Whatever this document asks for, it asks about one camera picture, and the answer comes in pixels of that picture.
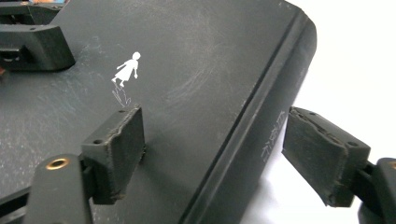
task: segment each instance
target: white figure icon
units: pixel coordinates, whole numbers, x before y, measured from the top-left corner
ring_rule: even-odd
[[[124,87],[123,82],[129,80],[129,77],[131,76],[133,71],[134,71],[134,78],[137,78],[136,70],[139,65],[139,62],[137,61],[139,58],[140,58],[140,53],[135,52],[132,55],[132,59],[126,61],[124,64],[117,67],[117,70],[118,70],[118,69],[122,68],[123,66],[125,66],[116,74],[116,76],[113,79],[111,79],[111,81],[116,83],[117,78],[118,78],[119,80],[121,80],[120,86]]]

